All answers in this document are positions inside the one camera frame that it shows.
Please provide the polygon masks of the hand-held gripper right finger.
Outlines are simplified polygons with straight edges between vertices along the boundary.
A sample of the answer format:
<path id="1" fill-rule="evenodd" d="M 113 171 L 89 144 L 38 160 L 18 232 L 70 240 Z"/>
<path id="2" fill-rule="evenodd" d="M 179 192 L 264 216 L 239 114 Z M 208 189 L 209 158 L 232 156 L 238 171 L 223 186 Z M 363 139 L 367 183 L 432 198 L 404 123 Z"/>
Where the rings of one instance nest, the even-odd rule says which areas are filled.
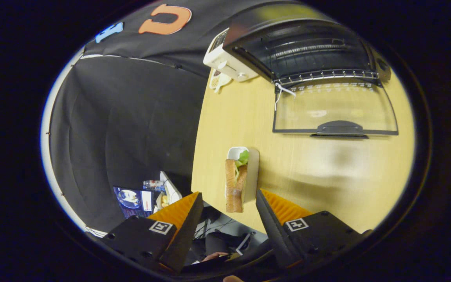
<path id="1" fill-rule="evenodd" d="M 365 240 L 329 211 L 311 213 L 265 189 L 256 191 L 256 208 L 282 269 L 325 266 Z"/>

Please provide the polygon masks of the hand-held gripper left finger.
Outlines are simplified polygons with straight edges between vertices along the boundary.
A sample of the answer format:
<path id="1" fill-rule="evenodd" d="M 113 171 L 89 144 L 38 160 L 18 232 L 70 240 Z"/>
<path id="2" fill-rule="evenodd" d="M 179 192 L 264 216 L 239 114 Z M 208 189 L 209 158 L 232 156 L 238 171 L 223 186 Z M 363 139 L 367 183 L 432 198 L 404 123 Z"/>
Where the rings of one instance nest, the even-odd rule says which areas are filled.
<path id="1" fill-rule="evenodd" d="M 149 217 L 130 216 L 100 241 L 145 268 L 177 274 L 183 269 L 203 208 L 202 193 L 195 192 Z"/>

